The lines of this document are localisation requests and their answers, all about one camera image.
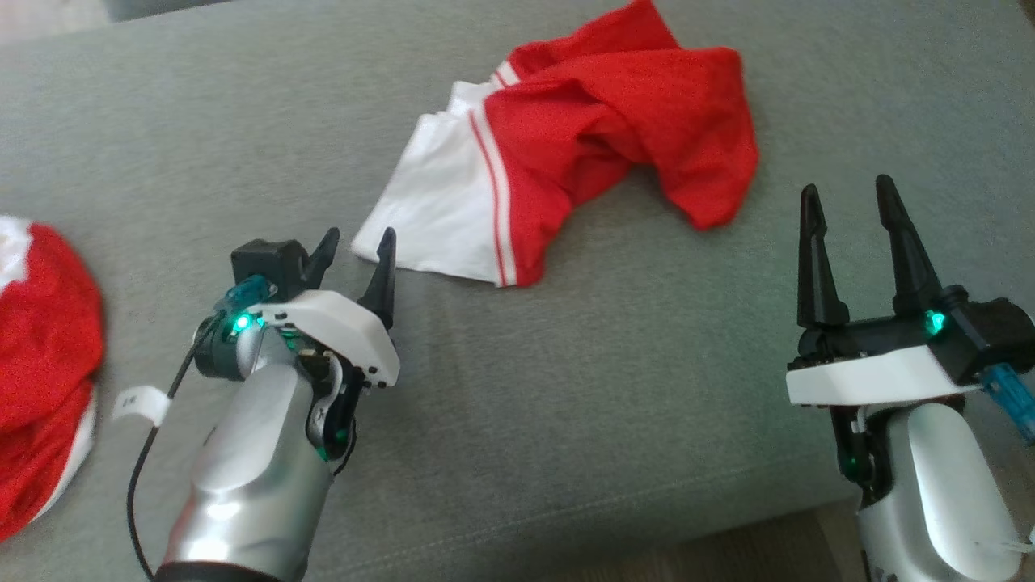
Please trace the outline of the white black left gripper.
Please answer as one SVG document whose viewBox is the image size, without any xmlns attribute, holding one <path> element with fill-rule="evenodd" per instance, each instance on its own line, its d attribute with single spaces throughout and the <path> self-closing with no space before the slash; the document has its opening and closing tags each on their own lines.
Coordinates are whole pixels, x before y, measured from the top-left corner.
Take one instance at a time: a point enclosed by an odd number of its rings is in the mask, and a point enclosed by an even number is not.
<svg viewBox="0 0 1035 582">
<path fill-rule="evenodd" d="M 341 229 L 329 228 L 303 269 L 307 289 L 321 287 L 341 242 Z M 247 312 L 274 327 L 294 327 L 359 367 L 376 387 L 395 386 L 400 354 L 388 329 L 395 313 L 395 229 L 387 227 L 376 250 L 377 264 L 357 302 L 334 291 L 304 291 L 284 303 L 256 303 Z"/>
</svg>

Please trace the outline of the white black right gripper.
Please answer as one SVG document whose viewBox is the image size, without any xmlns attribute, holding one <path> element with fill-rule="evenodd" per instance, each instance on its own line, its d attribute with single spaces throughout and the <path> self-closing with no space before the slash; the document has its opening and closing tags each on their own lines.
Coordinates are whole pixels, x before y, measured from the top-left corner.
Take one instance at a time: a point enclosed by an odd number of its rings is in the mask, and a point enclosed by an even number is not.
<svg viewBox="0 0 1035 582">
<path fill-rule="evenodd" d="M 788 400 L 795 405 L 861 407 L 967 394 L 936 359 L 924 312 L 942 284 L 889 175 L 876 177 L 877 210 L 889 235 L 896 316 L 850 322 L 825 244 L 827 222 L 814 184 L 800 195 L 797 322 L 806 328 L 788 363 Z"/>
</svg>

